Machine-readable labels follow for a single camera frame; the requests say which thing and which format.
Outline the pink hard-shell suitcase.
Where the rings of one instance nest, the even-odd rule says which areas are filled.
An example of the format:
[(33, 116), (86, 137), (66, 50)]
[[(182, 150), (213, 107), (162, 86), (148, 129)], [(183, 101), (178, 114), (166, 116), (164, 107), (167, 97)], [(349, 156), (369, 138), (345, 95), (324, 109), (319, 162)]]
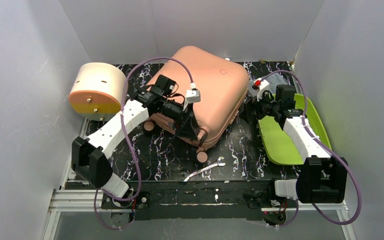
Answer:
[(193, 79), (200, 93), (200, 101), (193, 105), (197, 139), (182, 137), (182, 140), (197, 147), (196, 159), (203, 164), (208, 160), (206, 151), (219, 141), (242, 111), (249, 74), (242, 65), (192, 45), (180, 48), (172, 58), (149, 84), (155, 84), (160, 75), (174, 80), (178, 87), (173, 100), (182, 103)]

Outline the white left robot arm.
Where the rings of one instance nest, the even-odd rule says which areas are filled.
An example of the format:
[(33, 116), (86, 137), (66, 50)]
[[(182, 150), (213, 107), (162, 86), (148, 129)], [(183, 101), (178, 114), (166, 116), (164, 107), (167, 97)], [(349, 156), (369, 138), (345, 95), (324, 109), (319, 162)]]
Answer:
[(103, 127), (86, 138), (77, 137), (72, 142), (72, 170), (115, 200), (133, 200), (133, 197), (126, 197), (129, 185), (114, 173), (108, 160), (119, 143), (126, 141), (135, 164), (139, 164), (128, 137), (132, 130), (153, 114), (162, 114), (172, 119), (170, 127), (174, 129), (174, 135), (191, 141), (199, 139), (201, 131), (193, 104), (200, 102), (200, 91), (196, 83), (191, 82), (183, 96), (183, 102), (178, 103), (173, 99), (175, 94), (172, 93), (176, 84), (174, 80), (159, 75), (155, 83), (138, 88), (121, 111)]

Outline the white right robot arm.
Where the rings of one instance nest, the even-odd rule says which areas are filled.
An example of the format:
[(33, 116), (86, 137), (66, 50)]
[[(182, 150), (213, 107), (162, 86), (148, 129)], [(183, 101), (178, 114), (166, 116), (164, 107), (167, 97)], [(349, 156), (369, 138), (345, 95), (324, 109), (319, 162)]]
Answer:
[(269, 85), (262, 82), (248, 87), (248, 106), (257, 119), (273, 117), (289, 136), (303, 161), (296, 179), (273, 179), (267, 187), (267, 198), (293, 199), (305, 204), (338, 204), (344, 200), (347, 181), (347, 162), (340, 163), (318, 144), (304, 110), (296, 108), (292, 85), (280, 84), (273, 95)]

